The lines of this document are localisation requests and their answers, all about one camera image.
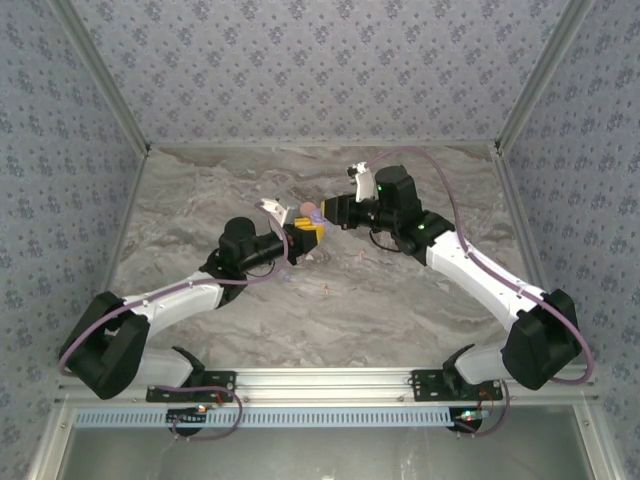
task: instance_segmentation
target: wall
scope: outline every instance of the wall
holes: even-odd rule
[[[74,0],[147,140],[493,139],[565,0]]]
[[[550,283],[577,300],[604,405],[640,478],[640,6],[596,6],[509,152]]]
[[[0,2],[0,478],[27,472],[55,361],[100,288],[138,160],[45,0]]]

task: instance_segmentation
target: cable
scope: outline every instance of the cable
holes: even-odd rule
[[[271,264],[271,268],[264,275],[256,275],[255,273],[251,273],[251,272],[247,272],[247,275],[249,275],[250,277],[255,277],[255,278],[264,278],[267,275],[269,275],[271,272],[273,272],[274,268],[276,268],[276,264],[274,262],[270,262],[270,264]]]
[[[400,250],[397,249],[393,249],[393,248],[388,248],[388,247],[383,247],[382,245],[380,245],[376,239],[373,236],[373,231],[369,230],[369,238],[371,239],[371,242],[378,247],[381,250],[384,250],[386,252],[391,252],[391,253],[402,253]]]
[[[182,418],[185,416],[185,414],[178,415],[176,417],[176,419],[173,421],[172,425],[171,425],[171,431],[173,432],[173,435],[175,436],[176,440],[185,440],[187,442],[209,442],[209,441],[213,441],[213,440],[220,440],[221,438],[225,438],[225,437],[228,437],[229,435],[231,435],[240,426],[240,422],[242,421],[242,413],[244,411],[244,407],[242,406],[242,401],[240,400],[240,397],[238,397],[236,392],[234,392],[233,390],[230,390],[230,389],[225,388],[225,387],[216,387],[216,386],[213,386],[213,385],[208,386],[208,387],[171,387],[169,385],[158,385],[155,388],[157,388],[159,390],[166,390],[167,392],[184,392],[184,393],[194,393],[194,392],[218,392],[218,393],[220,393],[221,392],[221,393],[226,393],[227,395],[231,396],[231,398],[233,398],[233,400],[238,405],[238,415],[236,416],[236,420],[235,420],[235,422],[233,422],[233,425],[231,425],[224,432],[218,433],[216,435],[207,435],[207,436],[204,436],[204,437],[185,437],[184,435],[180,435],[178,433],[177,427],[178,427],[178,423],[180,423],[180,420],[182,420]]]
[[[464,432],[458,432],[458,433],[462,435],[467,435],[470,437],[478,437],[478,438],[486,437],[487,435],[491,435],[493,432],[498,430],[504,424],[505,420],[507,419],[507,416],[509,415],[509,412],[511,411],[511,396],[509,393],[509,387],[507,386],[507,382],[505,382],[504,380],[501,380],[501,382],[502,382],[502,388],[504,389],[505,403],[504,403],[504,410],[502,411],[502,415],[500,415],[500,419],[497,421],[497,423],[490,429],[485,430],[484,432],[478,433],[469,425],[465,425],[462,422],[458,422],[457,420],[454,420],[453,423],[455,423],[458,427],[464,428],[465,430],[469,431],[469,433],[464,433]]]
[[[485,397],[489,398],[489,400],[491,401],[491,408],[489,409],[489,415],[491,415],[493,413],[493,407],[494,407],[493,397],[491,396],[491,394],[489,392],[487,392],[482,387],[478,387],[478,393],[480,393],[481,396],[485,396]],[[480,408],[482,410],[482,400],[480,400],[478,402],[478,408]]]
[[[158,293],[150,295],[147,298],[143,298],[135,302],[131,302],[126,305],[123,305],[122,307],[116,308],[112,312],[106,314],[104,317],[96,320],[95,323],[91,324],[89,328],[87,328],[84,332],[82,332],[78,336],[78,338],[76,338],[73,341],[73,343],[69,345],[69,348],[67,348],[67,350],[62,354],[62,357],[60,357],[60,361],[58,362],[58,371],[60,372],[60,374],[64,375],[65,377],[74,377],[75,375],[73,375],[71,372],[67,372],[66,365],[67,365],[67,362],[69,361],[69,358],[78,349],[78,347],[82,345],[93,332],[98,330],[101,326],[103,326],[109,320],[116,318],[121,313],[127,312],[133,308],[137,308],[143,305],[145,302],[151,303],[156,300],[159,300],[160,298],[166,297],[167,295],[171,295],[172,293],[179,292],[181,290],[192,288],[198,285],[256,285],[258,283],[266,282],[267,280],[270,280],[273,277],[275,277],[276,274],[280,270],[282,270],[282,268],[285,266],[285,264],[287,263],[287,258],[289,257],[289,242],[286,240],[287,234],[284,231],[284,229],[280,226],[276,218],[262,207],[262,203],[257,203],[255,207],[258,210],[260,210],[262,213],[264,213],[270,220],[272,220],[272,222],[269,222],[269,223],[270,224],[273,223],[276,226],[276,229],[280,234],[280,238],[283,239],[282,245],[284,247],[284,252],[282,254],[282,258],[276,264],[276,267],[273,269],[271,273],[267,274],[265,277],[256,278],[254,280],[228,280],[224,278],[210,278],[210,279],[203,278],[200,280],[194,280],[193,282],[184,282],[178,285],[174,285],[173,287],[166,288],[165,290],[161,290]]]
[[[571,332],[571,334],[580,344],[580,346],[582,347],[582,350],[584,351],[585,357],[587,358],[587,368],[585,369],[584,374],[580,378],[571,379],[571,380],[556,378],[556,377],[554,377],[552,380],[556,383],[561,383],[564,385],[580,385],[587,382],[589,378],[591,378],[591,375],[593,374],[593,369],[594,369],[593,354],[591,353],[591,349],[589,348],[587,341],[582,336],[580,331],[573,325],[573,323],[571,323],[567,317],[565,317],[556,308],[549,305],[543,299],[536,297],[535,295],[527,292],[526,290],[521,291],[518,285],[504,278],[499,273],[494,272],[490,267],[482,263],[482,261],[472,251],[470,251],[469,244],[467,243],[467,240],[464,238],[464,224],[462,223],[462,218],[460,217],[460,209],[458,207],[458,202],[456,201],[455,195],[453,193],[453,188],[451,188],[451,185],[449,184],[449,180],[447,180],[447,177],[445,176],[444,172],[442,171],[442,168],[440,168],[440,165],[438,164],[435,158],[433,158],[426,150],[422,148],[411,147],[411,146],[395,147],[390,150],[387,150],[386,152],[375,157],[373,160],[370,160],[369,162],[367,162],[366,167],[370,168],[372,165],[375,165],[376,163],[383,160],[384,158],[387,158],[388,156],[398,152],[413,152],[413,153],[422,155],[424,158],[426,158],[429,161],[429,163],[431,163],[433,168],[435,168],[436,172],[438,172],[438,176],[440,177],[440,180],[442,181],[442,184],[444,185],[444,188],[447,191],[447,195],[449,196],[449,201],[451,202],[451,207],[453,208],[453,217],[454,217],[454,223],[456,225],[456,234],[458,235],[458,240],[460,241],[460,245],[462,247],[462,250],[465,252],[465,255],[469,257],[473,263],[475,263],[482,271],[488,274],[491,278],[497,280],[498,282],[502,283],[505,287],[525,297],[527,300],[531,300],[536,305],[539,305],[541,308],[543,308],[544,310],[549,312],[551,315],[556,317],[556,319],[558,319],[567,328],[567,330]]]

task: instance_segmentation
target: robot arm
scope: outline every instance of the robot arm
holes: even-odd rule
[[[444,378],[454,393],[505,377],[537,390],[580,353],[580,345],[567,328],[521,294],[526,291],[543,299],[577,327],[571,298],[561,290],[547,294],[529,285],[466,241],[476,259],[520,290],[513,291],[477,266],[461,245],[454,225],[422,209],[413,178],[404,167],[379,170],[373,186],[366,165],[354,165],[347,172],[356,184],[356,194],[325,200],[322,209],[327,220],[342,229],[365,226],[373,232],[389,232],[401,252],[451,278],[509,332],[506,342],[469,345],[444,363]]]
[[[112,398],[129,386],[139,369],[151,363],[145,363],[150,356],[155,356],[155,360],[160,358],[166,370],[159,383],[180,385],[195,366],[194,358],[177,348],[174,350],[185,358],[181,359],[175,352],[160,357],[149,350],[145,352],[148,339],[192,315],[215,310],[234,300],[247,285],[247,271],[282,257],[283,240],[288,246],[287,260],[295,265],[297,258],[311,251],[323,236],[322,226],[314,226],[308,219],[294,220],[293,212],[277,201],[263,200],[262,208],[271,215],[271,221],[278,222],[286,238],[273,231],[257,235],[251,220],[237,217],[225,225],[219,248],[186,279],[141,295],[122,298],[111,292],[97,295],[62,346],[61,358],[107,314],[116,309],[123,311],[77,346],[68,357],[66,368],[101,399]],[[235,284],[217,284],[216,279]]]

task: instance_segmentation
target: gray marble tabletop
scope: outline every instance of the gray marble tabletop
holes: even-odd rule
[[[114,292],[142,293],[193,273],[232,217],[247,216],[258,233],[266,232],[266,219],[253,208],[261,197],[297,206],[352,192],[346,167],[384,150],[153,150]],[[523,275],[488,148],[429,151],[457,192],[470,240]],[[403,164],[416,180],[423,208],[452,219],[444,188],[425,160],[403,153],[386,164]],[[380,235],[382,244],[392,246]],[[499,335],[504,332],[489,312],[446,277],[410,257],[377,249],[365,229],[333,228],[299,265],[248,287],[219,310],[162,331],[150,345],[179,345],[210,367],[435,366],[464,345]]]

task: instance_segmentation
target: yellow object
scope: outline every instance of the yellow object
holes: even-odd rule
[[[299,228],[300,230],[316,232],[316,240],[318,241],[318,244],[320,244],[322,237],[324,237],[324,225],[314,225],[313,223],[311,223],[310,218],[307,218],[307,217],[296,218],[293,221],[293,225],[296,228]]]

